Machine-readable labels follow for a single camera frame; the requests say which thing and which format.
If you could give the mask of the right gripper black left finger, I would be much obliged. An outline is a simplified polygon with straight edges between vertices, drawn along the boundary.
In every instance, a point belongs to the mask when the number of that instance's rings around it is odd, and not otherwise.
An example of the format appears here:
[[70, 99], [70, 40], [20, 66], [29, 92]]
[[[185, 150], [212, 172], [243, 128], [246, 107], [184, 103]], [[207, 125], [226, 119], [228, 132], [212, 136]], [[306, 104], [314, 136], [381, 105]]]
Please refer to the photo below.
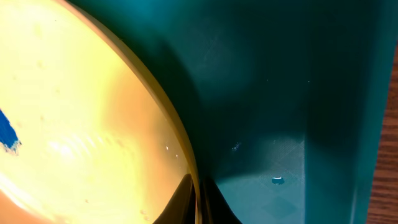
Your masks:
[[191, 175], [186, 174], [153, 224], [195, 224], [195, 218], [196, 193]]

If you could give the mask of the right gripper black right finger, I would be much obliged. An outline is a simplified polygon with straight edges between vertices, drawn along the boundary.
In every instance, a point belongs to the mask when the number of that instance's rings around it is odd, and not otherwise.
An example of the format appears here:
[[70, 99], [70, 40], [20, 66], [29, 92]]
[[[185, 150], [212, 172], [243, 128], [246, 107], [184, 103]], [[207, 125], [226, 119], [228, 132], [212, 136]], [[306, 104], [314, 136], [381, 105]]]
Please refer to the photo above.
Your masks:
[[202, 180], [200, 195], [203, 224], [242, 224], [213, 179], [206, 177]]

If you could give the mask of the yellow plate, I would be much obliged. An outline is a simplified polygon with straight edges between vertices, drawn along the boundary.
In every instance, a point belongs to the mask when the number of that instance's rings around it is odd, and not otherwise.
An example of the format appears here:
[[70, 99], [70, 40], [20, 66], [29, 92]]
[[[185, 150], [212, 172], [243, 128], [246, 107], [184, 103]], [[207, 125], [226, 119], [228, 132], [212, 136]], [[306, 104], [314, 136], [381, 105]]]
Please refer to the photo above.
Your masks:
[[1, 2], [1, 222], [153, 223], [192, 147], [134, 53], [66, 1]]

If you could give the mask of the blue plastic tray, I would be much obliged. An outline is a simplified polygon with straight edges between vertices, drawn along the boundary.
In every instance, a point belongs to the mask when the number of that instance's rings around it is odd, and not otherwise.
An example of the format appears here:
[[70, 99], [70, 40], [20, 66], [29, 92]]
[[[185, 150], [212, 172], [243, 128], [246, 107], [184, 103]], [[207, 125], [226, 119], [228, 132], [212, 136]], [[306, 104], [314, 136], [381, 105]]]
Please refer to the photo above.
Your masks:
[[364, 223], [397, 2], [76, 0], [159, 82], [242, 223]]

